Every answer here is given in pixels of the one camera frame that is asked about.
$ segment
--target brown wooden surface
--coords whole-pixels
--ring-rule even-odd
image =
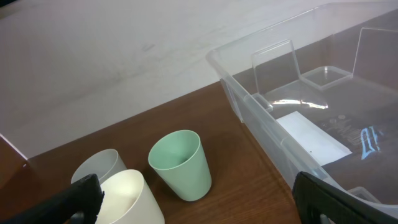
[[[2,137],[0,137],[0,189],[26,163]]]
[[[147,162],[156,141],[179,129],[199,134],[213,179],[196,202],[179,199]],[[0,190],[0,220],[67,188],[85,159],[108,148],[144,174],[166,223],[299,223],[289,187],[219,82],[30,159]]]

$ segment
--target mint green plastic cup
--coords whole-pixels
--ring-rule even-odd
[[[148,162],[182,200],[198,200],[210,190],[205,153],[199,135],[193,131],[164,136],[150,150]]]

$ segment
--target wall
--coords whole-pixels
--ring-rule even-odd
[[[216,82],[209,50],[318,4],[24,0],[0,20],[0,133],[51,150]]]

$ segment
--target small clear plastic box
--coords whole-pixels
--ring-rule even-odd
[[[290,187],[309,172],[398,218],[397,30],[397,1],[332,3],[206,58]]]

